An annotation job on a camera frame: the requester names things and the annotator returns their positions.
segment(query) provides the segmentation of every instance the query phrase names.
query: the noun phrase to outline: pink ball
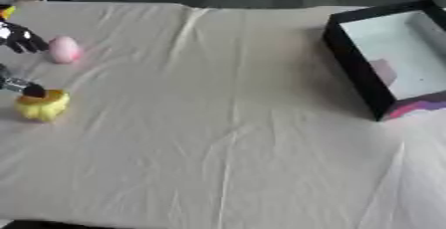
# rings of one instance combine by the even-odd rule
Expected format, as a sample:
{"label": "pink ball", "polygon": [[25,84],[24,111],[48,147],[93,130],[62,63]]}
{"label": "pink ball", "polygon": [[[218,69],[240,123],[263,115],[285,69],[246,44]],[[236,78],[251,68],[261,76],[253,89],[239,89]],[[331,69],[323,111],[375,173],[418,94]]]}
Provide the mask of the pink ball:
{"label": "pink ball", "polygon": [[58,64],[69,64],[82,55],[82,49],[73,38],[59,36],[50,41],[50,55]]}

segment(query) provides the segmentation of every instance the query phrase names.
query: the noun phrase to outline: cloth wrinkle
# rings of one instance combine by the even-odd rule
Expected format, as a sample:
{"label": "cloth wrinkle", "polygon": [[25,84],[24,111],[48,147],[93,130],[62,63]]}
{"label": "cloth wrinkle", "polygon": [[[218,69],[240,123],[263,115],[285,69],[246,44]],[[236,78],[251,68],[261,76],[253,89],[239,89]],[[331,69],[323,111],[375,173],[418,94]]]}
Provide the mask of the cloth wrinkle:
{"label": "cloth wrinkle", "polygon": [[207,9],[198,10],[191,8],[184,8],[183,11],[181,26],[175,31],[173,39],[170,42],[167,59],[161,66],[162,72],[168,71],[174,66],[180,58],[179,54],[181,50],[185,47],[187,37],[193,32],[198,20],[208,12]]}
{"label": "cloth wrinkle", "polygon": [[240,75],[241,70],[243,66],[243,60],[245,58],[245,36],[246,36],[246,16],[242,15],[242,21],[240,24],[241,34],[238,36],[239,39],[236,41],[237,47],[236,47],[236,62],[234,65],[234,82],[233,82],[233,95],[232,95],[232,101],[231,101],[231,110],[230,110],[230,123],[231,128],[234,128],[235,130],[232,131],[231,135],[231,141],[230,144],[226,147],[226,153],[223,160],[223,168],[221,173],[221,182],[220,182],[220,191],[219,196],[217,200],[217,228],[222,229],[223,228],[223,216],[226,206],[226,199],[228,195],[228,187],[229,187],[229,181],[231,176],[231,166],[232,166],[232,149],[239,141],[239,128],[235,128],[236,125],[240,122],[240,112],[238,110],[237,105],[237,94],[238,94],[238,83],[240,81]]}
{"label": "cloth wrinkle", "polygon": [[185,214],[181,207],[181,203],[179,200],[179,194],[178,190],[175,189],[175,192],[172,197],[172,201],[170,202],[170,207],[168,211],[168,218],[172,225],[175,226],[175,228],[187,228],[186,221],[185,220]]}
{"label": "cloth wrinkle", "polygon": [[[404,160],[405,160],[405,143],[403,142],[401,143],[399,150],[397,150],[396,154],[393,156],[388,169],[379,180],[377,187],[371,194],[371,198],[369,199],[363,212],[363,215],[361,216],[359,223],[356,227],[357,229],[385,229],[385,228],[391,229],[390,226],[394,219],[394,213],[396,210],[400,194],[402,174],[404,171]],[[391,199],[392,202],[391,207],[388,207],[387,205],[380,206],[381,200],[389,200],[389,199]],[[375,210],[385,209],[385,211],[383,212],[381,211],[381,213],[386,213],[385,216],[388,217],[387,218],[372,217],[373,209]],[[374,221],[380,221],[381,224],[376,225],[374,224]]]}
{"label": "cloth wrinkle", "polygon": [[100,17],[97,27],[103,26],[104,23],[106,23],[112,15],[113,15],[113,8],[111,6],[108,6],[106,9],[103,10],[103,14]]}

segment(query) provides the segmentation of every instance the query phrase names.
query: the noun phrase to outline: black box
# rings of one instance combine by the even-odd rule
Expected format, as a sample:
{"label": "black box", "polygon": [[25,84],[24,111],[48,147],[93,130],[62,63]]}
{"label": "black box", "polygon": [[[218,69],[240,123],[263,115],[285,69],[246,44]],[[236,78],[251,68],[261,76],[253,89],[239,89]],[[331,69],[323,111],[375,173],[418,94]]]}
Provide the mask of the black box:
{"label": "black box", "polygon": [[324,40],[376,119],[446,108],[446,13],[433,1],[333,14]]}

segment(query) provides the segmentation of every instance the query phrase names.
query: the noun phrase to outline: yellow sponge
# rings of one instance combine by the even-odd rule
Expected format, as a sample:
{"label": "yellow sponge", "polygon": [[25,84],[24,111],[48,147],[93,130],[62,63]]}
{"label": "yellow sponge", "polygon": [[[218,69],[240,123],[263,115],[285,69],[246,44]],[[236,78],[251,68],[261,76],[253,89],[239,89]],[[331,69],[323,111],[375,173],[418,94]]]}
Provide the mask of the yellow sponge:
{"label": "yellow sponge", "polygon": [[42,99],[25,96],[18,98],[16,109],[26,118],[52,121],[67,108],[69,101],[68,93],[62,90],[48,90]]}

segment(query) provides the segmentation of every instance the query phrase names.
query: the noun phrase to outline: white tablecloth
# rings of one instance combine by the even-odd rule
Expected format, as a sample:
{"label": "white tablecloth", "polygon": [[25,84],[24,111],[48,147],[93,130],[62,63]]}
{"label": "white tablecloth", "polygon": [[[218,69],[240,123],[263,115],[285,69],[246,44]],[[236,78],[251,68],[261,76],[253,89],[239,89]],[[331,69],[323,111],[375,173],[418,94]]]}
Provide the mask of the white tablecloth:
{"label": "white tablecloth", "polygon": [[344,10],[30,3],[11,21],[85,48],[0,49],[72,95],[53,123],[0,97],[0,216],[115,227],[446,224],[446,111],[375,122],[321,42]]}

